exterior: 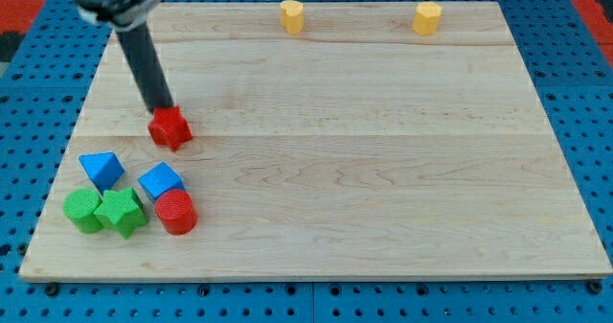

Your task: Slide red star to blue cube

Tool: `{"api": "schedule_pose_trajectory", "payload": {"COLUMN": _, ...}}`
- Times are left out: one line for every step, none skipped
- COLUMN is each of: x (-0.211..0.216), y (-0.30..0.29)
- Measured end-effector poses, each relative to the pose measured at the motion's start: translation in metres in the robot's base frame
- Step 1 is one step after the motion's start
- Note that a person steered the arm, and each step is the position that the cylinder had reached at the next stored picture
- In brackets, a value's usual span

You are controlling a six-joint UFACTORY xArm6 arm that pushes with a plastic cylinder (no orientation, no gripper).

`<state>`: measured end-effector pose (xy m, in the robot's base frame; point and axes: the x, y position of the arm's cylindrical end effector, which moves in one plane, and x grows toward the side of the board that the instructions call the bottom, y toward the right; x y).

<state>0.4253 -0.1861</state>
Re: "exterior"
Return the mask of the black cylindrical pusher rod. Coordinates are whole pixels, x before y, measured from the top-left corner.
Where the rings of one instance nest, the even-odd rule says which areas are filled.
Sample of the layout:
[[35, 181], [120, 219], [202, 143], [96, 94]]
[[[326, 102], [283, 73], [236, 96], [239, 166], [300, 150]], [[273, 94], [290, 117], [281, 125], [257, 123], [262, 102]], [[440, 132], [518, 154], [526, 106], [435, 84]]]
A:
[[117, 37], [149, 113], [174, 107], [173, 98], [146, 22]]

